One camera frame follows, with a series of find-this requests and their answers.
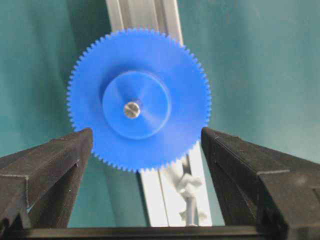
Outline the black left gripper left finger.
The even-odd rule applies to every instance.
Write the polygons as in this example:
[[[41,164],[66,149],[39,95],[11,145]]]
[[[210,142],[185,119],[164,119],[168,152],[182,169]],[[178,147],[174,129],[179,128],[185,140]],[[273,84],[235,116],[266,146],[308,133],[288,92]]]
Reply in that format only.
[[[92,147],[85,128],[2,156],[1,228],[66,228]]]

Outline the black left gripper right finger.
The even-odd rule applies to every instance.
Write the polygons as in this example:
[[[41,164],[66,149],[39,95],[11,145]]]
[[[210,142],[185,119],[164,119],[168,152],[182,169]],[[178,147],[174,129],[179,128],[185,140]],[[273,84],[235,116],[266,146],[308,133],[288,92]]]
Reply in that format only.
[[[318,163],[208,127],[201,147],[227,226],[271,227],[281,240],[319,239]]]

